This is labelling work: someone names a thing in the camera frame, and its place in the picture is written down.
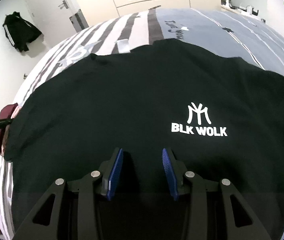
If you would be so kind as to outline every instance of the jacket hanging on wall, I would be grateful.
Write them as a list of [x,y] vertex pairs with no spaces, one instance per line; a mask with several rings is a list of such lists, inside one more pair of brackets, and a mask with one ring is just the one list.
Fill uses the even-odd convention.
[[19,12],[7,15],[3,27],[11,45],[20,52],[28,51],[26,43],[35,41],[42,34],[32,23],[24,20]]

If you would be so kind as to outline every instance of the white printed logo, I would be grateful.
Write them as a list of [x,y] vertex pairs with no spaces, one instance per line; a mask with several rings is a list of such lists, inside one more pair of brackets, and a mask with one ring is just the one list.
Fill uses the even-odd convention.
[[[204,113],[205,119],[207,121],[208,124],[212,124],[210,118],[209,118],[209,114],[208,114],[208,108],[205,107],[202,109],[203,105],[199,104],[198,107],[196,107],[195,103],[191,102],[191,106],[188,106],[189,109],[189,118],[187,119],[187,123],[190,124],[192,122],[192,118],[193,118],[193,112],[195,112],[197,114],[197,122],[198,125],[202,124],[202,120],[201,120],[201,114]],[[194,134],[194,132],[192,131],[193,127],[192,126],[185,126],[185,130],[183,130],[183,125],[181,123],[172,123],[171,126],[171,132],[181,132],[181,133],[186,133],[186,134]],[[226,127],[195,127],[197,133],[199,135],[208,135],[208,136],[227,136],[226,134]]]
[[191,102],[191,105],[193,106],[193,108],[191,106],[187,106],[189,108],[189,119],[187,119],[187,123],[191,123],[192,122],[192,117],[193,117],[193,112],[196,112],[198,115],[198,125],[201,125],[201,114],[204,113],[206,121],[208,122],[208,124],[211,124],[211,121],[209,119],[209,115],[208,115],[208,108],[205,107],[202,109],[202,104],[199,104],[199,107],[197,108],[196,105]]

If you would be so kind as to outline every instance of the bed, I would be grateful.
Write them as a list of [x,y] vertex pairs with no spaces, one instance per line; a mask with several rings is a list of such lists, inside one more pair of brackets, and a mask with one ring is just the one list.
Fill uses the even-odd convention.
[[[34,90],[90,53],[109,55],[175,38],[222,57],[241,57],[284,76],[284,38],[263,22],[231,12],[152,9],[125,15],[85,29],[53,47],[28,75],[13,103],[19,108]],[[0,229],[12,239],[12,168],[0,156]]]

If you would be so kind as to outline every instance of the black t-shirt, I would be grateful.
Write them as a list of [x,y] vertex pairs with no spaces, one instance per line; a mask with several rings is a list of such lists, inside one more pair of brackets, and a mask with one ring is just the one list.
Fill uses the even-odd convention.
[[179,239],[172,225],[182,226],[183,207],[162,204],[171,200],[165,147],[204,179],[229,179],[271,238],[281,237],[283,76],[175,39],[129,54],[91,54],[36,89],[10,127],[15,228],[57,178],[82,178],[115,147],[130,154],[128,177],[137,181],[121,191],[142,197],[131,213],[118,213],[106,239]]

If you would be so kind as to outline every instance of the blue gripper pad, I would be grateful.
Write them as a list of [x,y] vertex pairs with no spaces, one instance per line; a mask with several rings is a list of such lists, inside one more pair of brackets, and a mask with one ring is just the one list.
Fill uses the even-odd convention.
[[169,184],[171,196],[174,198],[175,201],[177,201],[178,198],[179,198],[177,178],[174,174],[173,167],[172,167],[168,152],[166,151],[165,148],[162,151],[162,162],[163,162],[163,167],[164,167],[166,179],[167,179],[168,184]]
[[119,177],[123,164],[123,150],[120,149],[118,155],[116,156],[116,160],[114,162],[110,177],[109,177],[109,186],[106,194],[106,198],[110,201],[115,193],[116,186],[119,182]]

